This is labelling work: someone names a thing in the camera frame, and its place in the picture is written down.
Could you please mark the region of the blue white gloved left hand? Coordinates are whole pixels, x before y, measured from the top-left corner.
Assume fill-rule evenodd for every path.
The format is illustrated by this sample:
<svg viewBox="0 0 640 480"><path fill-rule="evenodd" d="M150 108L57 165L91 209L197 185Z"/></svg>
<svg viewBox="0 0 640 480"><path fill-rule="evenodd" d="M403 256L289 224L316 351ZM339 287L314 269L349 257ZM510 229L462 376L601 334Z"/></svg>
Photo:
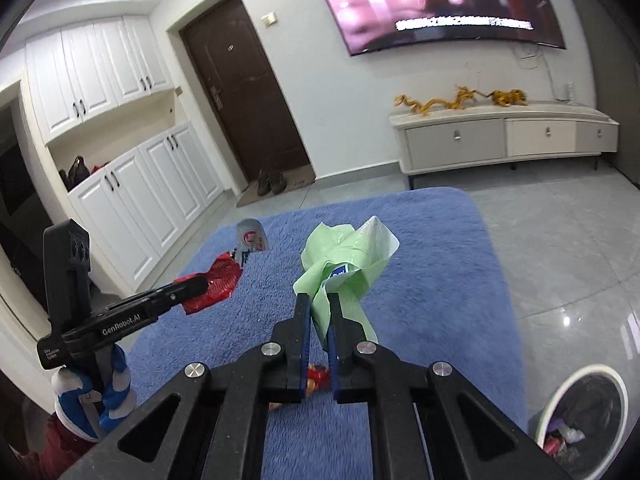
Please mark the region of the blue white gloved left hand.
<svg viewBox="0 0 640 480"><path fill-rule="evenodd" d="M101 440L137 407L126 353L118 344L111 348L110 378L101 387L96 388L88 376L65 366L51 377L51 386L58 420L88 442Z"/></svg>

